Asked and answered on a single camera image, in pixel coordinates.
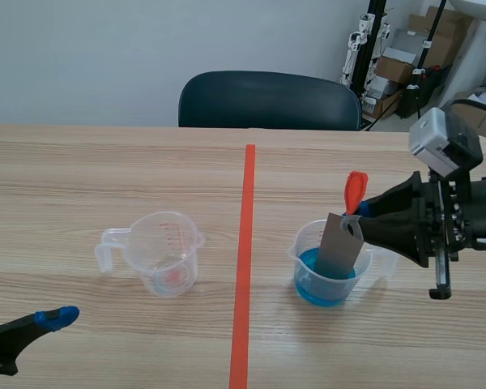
gray card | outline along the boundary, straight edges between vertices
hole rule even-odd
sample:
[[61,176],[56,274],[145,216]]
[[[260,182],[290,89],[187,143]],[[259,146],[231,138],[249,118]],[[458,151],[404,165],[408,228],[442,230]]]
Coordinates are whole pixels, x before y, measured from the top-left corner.
[[364,242],[340,229],[342,216],[330,213],[322,235],[315,272],[327,278],[346,280],[355,266]]

gray floor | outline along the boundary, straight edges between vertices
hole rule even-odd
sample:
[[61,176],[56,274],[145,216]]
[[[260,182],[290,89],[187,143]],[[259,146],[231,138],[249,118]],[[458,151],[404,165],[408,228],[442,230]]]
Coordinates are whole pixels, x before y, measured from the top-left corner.
[[[433,104],[428,104],[421,110],[421,115],[425,115]],[[408,132],[411,126],[418,121],[418,114],[414,113],[412,116],[406,119],[402,119],[396,113],[390,115],[387,119],[380,119],[378,123],[374,125],[371,131],[383,131],[383,132]]]

empty measuring cup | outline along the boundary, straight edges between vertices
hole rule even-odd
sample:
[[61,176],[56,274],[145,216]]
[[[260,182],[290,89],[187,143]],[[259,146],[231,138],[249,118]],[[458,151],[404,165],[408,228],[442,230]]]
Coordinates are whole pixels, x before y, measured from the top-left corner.
[[112,249],[157,296],[174,297],[189,290],[198,275],[196,250],[205,238],[193,221],[178,212],[143,217],[128,229],[107,229],[95,253],[102,272],[112,271]]
[[356,259],[354,271],[347,280],[334,280],[317,274],[313,269],[325,226],[325,220],[308,223],[299,230],[295,244],[288,249],[288,257],[296,261],[295,286],[305,300],[317,306],[336,306],[344,302],[374,261],[378,262],[380,276],[392,276],[399,256],[367,243],[363,245]]

red object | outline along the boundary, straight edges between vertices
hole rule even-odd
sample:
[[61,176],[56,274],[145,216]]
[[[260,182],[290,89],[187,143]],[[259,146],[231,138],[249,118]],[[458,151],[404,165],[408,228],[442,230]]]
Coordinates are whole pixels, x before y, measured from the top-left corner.
[[367,181],[369,177],[362,172],[353,171],[347,177],[346,189],[343,197],[346,200],[346,213],[352,215],[360,206],[360,202],[365,196]]
[[254,217],[255,144],[246,145],[241,199],[240,241],[237,250],[236,296],[232,324],[229,389],[247,389],[249,377],[250,262]]

cardboard box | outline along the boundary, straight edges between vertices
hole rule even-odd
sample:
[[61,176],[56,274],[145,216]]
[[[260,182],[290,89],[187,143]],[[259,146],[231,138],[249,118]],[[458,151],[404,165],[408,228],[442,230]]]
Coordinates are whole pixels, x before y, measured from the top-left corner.
[[386,47],[382,54],[383,57],[394,59],[396,61],[410,63],[415,65],[416,55],[413,53],[408,53],[407,51],[393,49],[392,47]]
[[425,27],[425,21],[426,18],[421,15],[416,15],[416,14],[410,14],[408,16],[408,30],[409,31],[414,31],[414,32],[419,32],[422,34],[428,33]]
[[406,85],[411,82],[412,70],[414,70],[413,65],[392,58],[380,57],[376,75]]
[[387,112],[384,113],[384,115],[382,116],[382,118],[388,118],[390,115],[392,115],[396,109],[398,108],[398,104],[399,104],[399,97],[401,96],[401,94],[404,92],[405,90],[402,89],[401,91],[397,91],[394,95],[390,96],[390,97],[387,97],[386,99],[383,99],[383,100],[376,100],[376,104],[375,105],[368,105],[366,103],[364,103],[362,105],[362,110],[364,111],[364,113],[368,116],[370,116],[371,118],[379,118],[380,115],[382,114],[382,112],[386,109],[389,108],[389,105],[391,105],[393,103],[393,101],[395,101],[396,99],[398,99],[388,110]]
[[[427,15],[425,15],[425,28],[430,31],[432,24],[437,16],[439,10],[436,6],[430,6],[427,9]],[[452,10],[443,10],[439,24],[437,25],[436,32],[443,34],[444,36],[453,36],[458,31],[458,28],[462,28],[464,35],[468,28],[470,28],[473,18],[468,15],[464,15],[461,12]]]
[[461,117],[478,136],[486,138],[486,112],[470,105],[452,105],[452,112]]
[[[429,7],[425,17],[409,15],[408,30],[428,34],[436,18],[437,9],[436,6]],[[472,20],[472,17],[460,12],[444,10],[423,66],[447,67],[451,65],[463,45]]]
[[398,90],[398,83],[390,79],[384,79],[379,75],[375,76],[370,84],[367,96],[375,99],[383,99],[385,96],[392,96]]

